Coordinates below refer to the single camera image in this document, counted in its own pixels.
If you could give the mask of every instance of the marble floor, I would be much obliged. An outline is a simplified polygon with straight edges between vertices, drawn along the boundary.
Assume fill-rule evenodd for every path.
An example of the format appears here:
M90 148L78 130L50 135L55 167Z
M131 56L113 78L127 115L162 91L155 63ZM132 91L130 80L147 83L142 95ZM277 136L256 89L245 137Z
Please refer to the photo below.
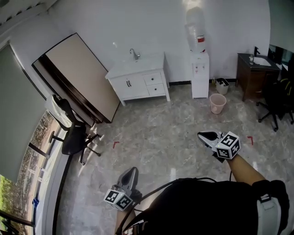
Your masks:
M210 87L209 94L216 93ZM232 131L240 136L243 156L268 180L280 179L286 184L289 198L294 196L294 126L289 117L272 129L269 117L254 101L241 101L242 91L232 84L221 114L211 113L209 99L192 99L191 85L170 88L170 102L165 97L127 101L119 106L112 124L96 127L105 134L95 142L101 157L86 153L85 166L78 156L71 162L64 184L57 234L113 235L116 210L103 198L118 176L130 167L139 169L137 189L143 195L159 186L183 177L211 177L228 180L230 169L210 156L198 140L197 132L205 129ZM254 145L247 136L252 136ZM113 149L113 142L119 144ZM146 199L138 209L146 209L155 198Z

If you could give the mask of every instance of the trash can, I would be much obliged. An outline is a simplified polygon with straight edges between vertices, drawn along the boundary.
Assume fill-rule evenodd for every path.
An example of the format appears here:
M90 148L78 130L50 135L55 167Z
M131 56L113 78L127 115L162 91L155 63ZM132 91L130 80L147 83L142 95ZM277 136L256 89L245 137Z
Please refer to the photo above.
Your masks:
M214 114L219 114L226 104L226 98L221 94L212 94L209 98L210 109Z
M216 89L221 95L225 95L228 92L229 83L224 78L218 78L216 80Z

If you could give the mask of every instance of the person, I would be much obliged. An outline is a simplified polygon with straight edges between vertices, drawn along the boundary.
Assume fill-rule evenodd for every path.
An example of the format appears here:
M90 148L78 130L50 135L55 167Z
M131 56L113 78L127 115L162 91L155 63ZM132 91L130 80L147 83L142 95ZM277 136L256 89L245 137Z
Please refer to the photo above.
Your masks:
M236 182L187 178L174 183L148 209L137 216L132 211L123 234L257 234L257 200L266 193L277 198L281 208L278 234L287 234L291 225L285 184L266 180L239 155L227 162ZM115 231L129 210L118 211Z

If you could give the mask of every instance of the window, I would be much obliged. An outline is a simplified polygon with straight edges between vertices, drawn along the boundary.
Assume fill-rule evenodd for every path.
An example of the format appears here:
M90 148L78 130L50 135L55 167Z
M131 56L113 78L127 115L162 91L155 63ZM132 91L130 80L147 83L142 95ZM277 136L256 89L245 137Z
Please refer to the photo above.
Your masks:
M50 155L51 146L54 143L49 143L50 134L52 131L57 134L59 130L58 122L46 111L33 134L31 144ZM0 210L27 221L33 220L34 206L32 201L38 194L47 160L28 147L17 183L15 184L0 175ZM17 223L12 224L20 234L32 234L31 227ZM4 228L5 226L0 223L0 230Z

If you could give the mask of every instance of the office chair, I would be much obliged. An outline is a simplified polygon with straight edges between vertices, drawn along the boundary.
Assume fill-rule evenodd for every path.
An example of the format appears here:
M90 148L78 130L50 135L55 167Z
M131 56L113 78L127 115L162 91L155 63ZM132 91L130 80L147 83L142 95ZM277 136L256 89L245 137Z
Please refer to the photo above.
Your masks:
M99 134L96 134L92 137L87 136L86 124L84 122L77 120L72 108L70 107L69 102L66 99L59 99L56 95L53 95L52 98L53 99L51 101L53 103L55 110L55 112L52 113L52 115L57 120L61 128L67 131L67 133L63 140L55 136L53 131L49 137L49 143L52 142L52 139L56 139L58 141L63 142L61 152L65 155L73 155L78 152L81 152L79 161L82 165L85 165L85 162L83 162L83 156L86 148L88 148L100 157L101 154L91 149L88 146L88 144L90 144L96 137L99 137L99 139L102 140L104 138L104 135L101 136ZM65 121L62 122L57 117L62 117ZM71 122L71 126L67 127L65 124L68 124L69 122Z
M292 115L294 103L292 101L291 89L288 82L288 79L282 79L281 81L276 81L274 83L268 82L262 90L266 104L261 102L256 103L256 106L261 105L269 111L265 116L258 119L258 122L261 123L262 120L272 115L276 125L276 127L274 127L275 132L279 129L276 115L278 115L281 120L285 113L289 113L292 120L291 125L294 124Z

